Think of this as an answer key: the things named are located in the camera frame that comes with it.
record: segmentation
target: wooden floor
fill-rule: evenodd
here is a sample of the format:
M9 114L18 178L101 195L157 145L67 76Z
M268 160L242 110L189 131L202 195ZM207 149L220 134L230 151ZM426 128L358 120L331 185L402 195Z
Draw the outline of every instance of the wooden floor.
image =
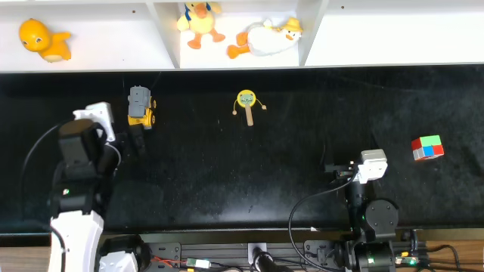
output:
M427 242L427 246L432 248L449 244L454 246L459 254L461 263L465 262L484 262L484 240L479 241L432 241ZM1 272L45 272L48 269L50 255L49 247L11 247L0 248L0 268ZM430 254L430 258L440 261L454 261L454 255L450 249L443 249L440 252ZM455 269L454 264L435 264ZM484 271L484 265L462 265L462 268ZM402 268L399 272L416 271L413 268Z

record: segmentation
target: toy truck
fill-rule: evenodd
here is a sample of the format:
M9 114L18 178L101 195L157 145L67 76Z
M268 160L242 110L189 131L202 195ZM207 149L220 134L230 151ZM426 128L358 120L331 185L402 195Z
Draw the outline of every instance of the toy truck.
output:
M141 86L131 87L128 102L129 125L143 125L144 129L152 129L156 121L154 110L157 102L151 97L151 91Z

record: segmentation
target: black table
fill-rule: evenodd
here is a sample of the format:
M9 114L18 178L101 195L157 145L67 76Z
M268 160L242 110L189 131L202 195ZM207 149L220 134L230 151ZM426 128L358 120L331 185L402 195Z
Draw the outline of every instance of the black table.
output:
M32 157L20 192L20 166L35 140L73 110L111 103L126 131L129 87L152 88L157 127L150 160L129 158L116 174L108 232L284 228L293 205L328 184L325 143L357 159L376 143L389 168L376 196L400 207L400 227L484 225L484 66L362 67L314 70L28 74L0 76L0 232L47 222L48 193L61 159L55 135ZM267 105L233 116L237 93ZM415 162L411 141L439 134L441 158ZM343 192L296 213L295 227L346 229Z

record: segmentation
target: wooden handle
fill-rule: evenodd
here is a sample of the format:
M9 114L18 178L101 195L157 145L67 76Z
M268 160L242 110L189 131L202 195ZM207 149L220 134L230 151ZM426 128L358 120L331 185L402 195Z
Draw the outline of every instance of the wooden handle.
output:
M254 120L252 119L252 110L250 109L250 105L245 105L245 115L247 116L247 125L253 126Z

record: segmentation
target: rubik's cube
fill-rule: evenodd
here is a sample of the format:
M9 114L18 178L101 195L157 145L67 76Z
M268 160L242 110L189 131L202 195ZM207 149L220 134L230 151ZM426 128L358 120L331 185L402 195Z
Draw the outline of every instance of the rubik's cube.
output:
M420 137L411 142L411 149L414 151L414 159L435 159L444 155L444 147L440 141L440 136Z

